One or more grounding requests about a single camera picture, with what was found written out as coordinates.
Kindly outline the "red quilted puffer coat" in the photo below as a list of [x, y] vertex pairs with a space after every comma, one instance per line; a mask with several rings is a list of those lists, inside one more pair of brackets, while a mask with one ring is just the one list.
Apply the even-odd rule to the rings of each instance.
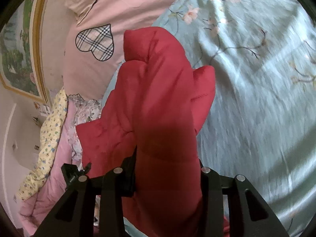
[[197, 134], [215, 97], [215, 70], [193, 69], [161, 27], [124, 33], [125, 62], [101, 117], [76, 127], [91, 178], [136, 156], [123, 219], [147, 236], [197, 236], [202, 210]]

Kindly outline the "pink blanket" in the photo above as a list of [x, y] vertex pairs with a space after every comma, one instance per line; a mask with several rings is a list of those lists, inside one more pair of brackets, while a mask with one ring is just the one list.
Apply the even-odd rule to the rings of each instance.
[[25, 236], [32, 236], [56, 202], [65, 192], [66, 183], [61, 166], [72, 163], [72, 147], [68, 141], [68, 131], [77, 112], [74, 102], [68, 102], [68, 113], [61, 131], [60, 142], [49, 177], [31, 198], [20, 202], [18, 217], [25, 231]]

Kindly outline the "white floral ruffled quilt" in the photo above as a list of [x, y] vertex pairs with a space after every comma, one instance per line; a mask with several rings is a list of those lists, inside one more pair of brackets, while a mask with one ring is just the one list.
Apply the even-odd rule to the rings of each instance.
[[70, 129], [68, 130], [68, 142], [72, 150], [72, 161], [79, 165], [82, 161], [83, 148], [75, 127], [99, 119], [102, 111], [102, 100], [84, 100], [80, 94], [69, 95], [68, 99], [74, 105], [74, 116], [70, 120]]

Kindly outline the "yellow floral pillow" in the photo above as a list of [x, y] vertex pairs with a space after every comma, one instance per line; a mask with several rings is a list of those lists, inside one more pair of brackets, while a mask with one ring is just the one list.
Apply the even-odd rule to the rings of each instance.
[[68, 113], [68, 97], [64, 89], [55, 96], [50, 114], [40, 129], [40, 150], [34, 169], [27, 174], [17, 192], [22, 201], [37, 193], [46, 183], [53, 167], [62, 128]]

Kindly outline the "pink duvet with plaid hearts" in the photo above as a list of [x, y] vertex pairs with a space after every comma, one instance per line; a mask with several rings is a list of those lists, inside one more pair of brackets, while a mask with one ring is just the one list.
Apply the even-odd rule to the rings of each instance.
[[68, 95], [103, 97], [124, 59], [123, 35], [149, 27], [175, 0], [96, 0], [87, 16], [70, 27], [66, 39], [63, 85]]

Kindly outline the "light blue floral bedsheet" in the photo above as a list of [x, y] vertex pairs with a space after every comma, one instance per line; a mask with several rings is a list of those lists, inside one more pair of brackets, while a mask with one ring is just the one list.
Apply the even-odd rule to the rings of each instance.
[[289, 236], [315, 236], [315, 0], [172, 0], [154, 25], [215, 69], [201, 161], [246, 176]]

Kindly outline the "gold framed wall picture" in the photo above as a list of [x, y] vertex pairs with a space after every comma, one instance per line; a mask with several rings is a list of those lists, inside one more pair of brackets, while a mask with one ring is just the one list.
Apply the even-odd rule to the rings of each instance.
[[46, 1], [12, 0], [1, 14], [1, 83], [19, 95], [50, 104], [41, 45]]

